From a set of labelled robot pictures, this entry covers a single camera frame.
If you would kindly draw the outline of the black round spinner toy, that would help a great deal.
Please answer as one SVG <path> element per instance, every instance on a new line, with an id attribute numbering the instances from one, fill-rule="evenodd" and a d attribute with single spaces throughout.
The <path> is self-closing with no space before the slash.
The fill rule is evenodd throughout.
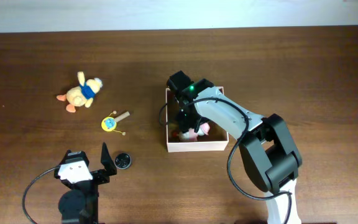
<path id="1" fill-rule="evenodd" d="M 114 164 L 118 169 L 127 169 L 132 164 L 131 156 L 126 152 L 122 152 L 116 156 Z"/>

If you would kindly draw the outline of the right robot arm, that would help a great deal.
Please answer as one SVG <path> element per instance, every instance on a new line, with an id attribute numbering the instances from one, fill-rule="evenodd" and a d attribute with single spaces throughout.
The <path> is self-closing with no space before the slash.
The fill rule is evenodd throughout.
<path id="1" fill-rule="evenodd" d="M 175 116 L 180 141 L 195 142 L 208 134 L 209 122 L 230 134 L 236 143 L 227 159 L 227 175 L 232 185 L 248 198 L 231 172 L 232 158 L 239 151 L 250 181 L 264 193 L 268 223 L 300 223 L 295 186 L 303 161 L 287 124 L 277 114 L 255 114 L 223 95 L 207 79 L 194 82 L 182 71 L 171 75 L 167 86 L 179 105 Z"/>

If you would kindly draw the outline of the white pink duck figure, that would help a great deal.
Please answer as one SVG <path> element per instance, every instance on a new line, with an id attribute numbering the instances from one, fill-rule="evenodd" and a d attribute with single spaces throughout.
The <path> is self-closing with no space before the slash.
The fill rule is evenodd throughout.
<path id="1" fill-rule="evenodd" d="M 200 136 L 207 136 L 209 134 L 210 125 L 208 123 L 201 124 L 199 129 L 190 128 L 187 132 L 179 131 L 178 125 L 174 125 L 174 130 L 169 132 L 169 137 L 180 142 L 196 142 Z"/>

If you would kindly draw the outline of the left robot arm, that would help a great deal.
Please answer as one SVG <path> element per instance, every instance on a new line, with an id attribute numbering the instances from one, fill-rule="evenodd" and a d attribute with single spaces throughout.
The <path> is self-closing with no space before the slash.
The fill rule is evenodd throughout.
<path id="1" fill-rule="evenodd" d="M 99 222 L 99 186 L 108 184 L 117 174 L 116 166 L 105 143 L 101 149 L 102 169 L 90 171 L 89 160 L 84 151 L 68 150 L 59 163 L 54 177 L 70 190 L 58 203 L 62 223 L 97 224 Z"/>

